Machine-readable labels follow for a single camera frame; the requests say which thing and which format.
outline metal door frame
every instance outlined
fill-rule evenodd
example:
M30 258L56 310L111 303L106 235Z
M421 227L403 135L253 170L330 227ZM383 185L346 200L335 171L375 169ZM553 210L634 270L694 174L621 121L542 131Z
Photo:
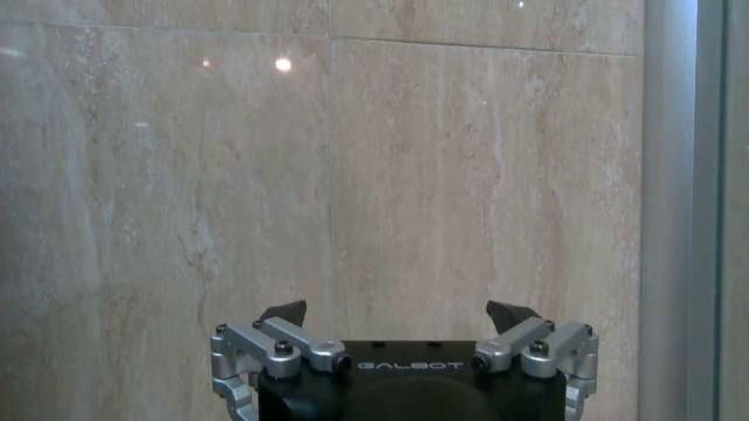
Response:
M725 0L649 0L640 419L718 419Z

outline wall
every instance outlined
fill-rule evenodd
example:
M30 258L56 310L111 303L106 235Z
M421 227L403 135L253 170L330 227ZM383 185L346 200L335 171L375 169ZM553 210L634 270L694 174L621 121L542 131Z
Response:
M636 418L642 0L0 22L0 419L226 419L207 337L299 297L351 339L589 321L588 419Z
M729 2L725 81L721 419L749 413L749 1Z

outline screw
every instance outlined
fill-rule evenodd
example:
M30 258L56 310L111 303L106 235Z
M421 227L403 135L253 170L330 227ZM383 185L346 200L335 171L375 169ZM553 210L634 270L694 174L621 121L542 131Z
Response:
M549 344L545 340L537 339L534 343L530 344L530 353L546 356L549 354Z
M291 346L289 341L281 340L279 342L277 342L274 350L278 355L290 355L291 352L294 351L294 346Z
M486 373L489 371L489 368L491 367L486 357L483 357L482 355L477 355L475 357L473 357L473 359L470 360L470 365L479 373Z
M337 361L334 362L334 365L333 365L334 373L337 375L345 375L349 372L349 370L351 369L353 365L354 364L351 362L351 357L349 356L349 354L345 353L342 355L339 355L338 358L337 358Z

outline logo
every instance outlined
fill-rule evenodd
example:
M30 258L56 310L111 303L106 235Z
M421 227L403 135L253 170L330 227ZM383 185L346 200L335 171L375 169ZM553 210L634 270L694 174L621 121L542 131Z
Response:
M458 370L465 362L359 362L359 370Z

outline silver metal bracket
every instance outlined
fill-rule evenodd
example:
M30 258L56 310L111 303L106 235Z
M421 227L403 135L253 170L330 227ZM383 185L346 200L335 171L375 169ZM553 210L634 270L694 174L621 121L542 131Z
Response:
M291 344L277 341L255 328L222 325L211 338L211 377L214 393L226 399L234 421L258 421L251 400L251 379L263 369L277 379L299 373L302 354Z
M283 318L263 320L261 330L273 338L287 340L299 349L317 371L338 374L351 368L351 357L341 340L310 337L299 326Z
M477 342L474 366L485 373L508 371L513 358L534 340L552 333L552 325L541 318L528 318L497 338Z
M593 328L569 322L545 339L524 348L524 372L550 378L562 371L566 376L565 420L578 421L584 415L585 399L596 392L598 375L598 336Z

